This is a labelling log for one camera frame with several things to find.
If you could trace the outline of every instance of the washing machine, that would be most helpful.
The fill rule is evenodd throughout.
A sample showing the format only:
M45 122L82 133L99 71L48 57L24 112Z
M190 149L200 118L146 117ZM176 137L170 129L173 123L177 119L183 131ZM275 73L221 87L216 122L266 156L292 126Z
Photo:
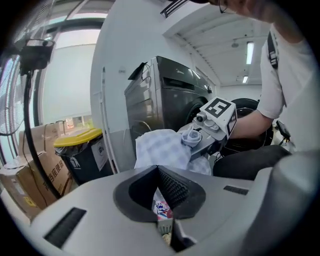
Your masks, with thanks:
M178 131L214 97L205 78L185 65L157 56L142 63L124 91L133 148L136 138L158 129Z

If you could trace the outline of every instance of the black trash can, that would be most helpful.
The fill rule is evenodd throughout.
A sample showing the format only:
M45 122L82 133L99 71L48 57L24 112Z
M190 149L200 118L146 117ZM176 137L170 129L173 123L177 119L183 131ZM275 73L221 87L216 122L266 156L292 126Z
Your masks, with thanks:
M113 174L101 129L81 130L57 138L54 147L79 186Z

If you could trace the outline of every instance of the yellow lid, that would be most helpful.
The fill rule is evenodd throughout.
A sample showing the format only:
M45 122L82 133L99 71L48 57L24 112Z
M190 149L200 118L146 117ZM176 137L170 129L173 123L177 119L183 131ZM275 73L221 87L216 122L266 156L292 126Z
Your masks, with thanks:
M102 130L97 128L76 131L71 133L70 135L57 138L53 146L55 148L75 146L89 142L101 134Z

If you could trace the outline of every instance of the cardboard box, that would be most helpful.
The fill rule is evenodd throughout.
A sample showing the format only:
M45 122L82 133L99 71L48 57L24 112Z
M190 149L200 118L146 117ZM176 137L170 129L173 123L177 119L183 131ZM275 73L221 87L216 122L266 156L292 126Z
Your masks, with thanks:
M18 156L0 169L0 180L12 199L29 219L56 201L42 179L31 155ZM40 162L54 187L63 196L70 191L72 178L57 155L38 153Z
M60 126L58 123L50 123L41 126L36 126L31 129L32 139L35 151L46 151L50 154L55 154L55 140L61 136ZM30 154L25 131L19 132L18 156Z

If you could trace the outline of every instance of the white panel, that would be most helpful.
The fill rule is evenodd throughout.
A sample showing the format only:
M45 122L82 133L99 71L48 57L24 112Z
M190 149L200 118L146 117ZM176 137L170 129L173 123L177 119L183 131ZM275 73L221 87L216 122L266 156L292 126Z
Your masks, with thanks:
M91 115L90 74L95 45L54 51L43 83L43 124Z
M80 46L95 45L98 40L100 29L84 29L63 32L56 40L55 49Z
M168 38L172 37L184 28L193 26L199 20L199 17L205 17L208 14L212 16L213 11L220 12L219 8L211 4L197 4L188 1L165 19L161 25L162 34Z
M229 101L239 98L249 98L257 101L260 99L261 90L261 85L221 86L218 96Z

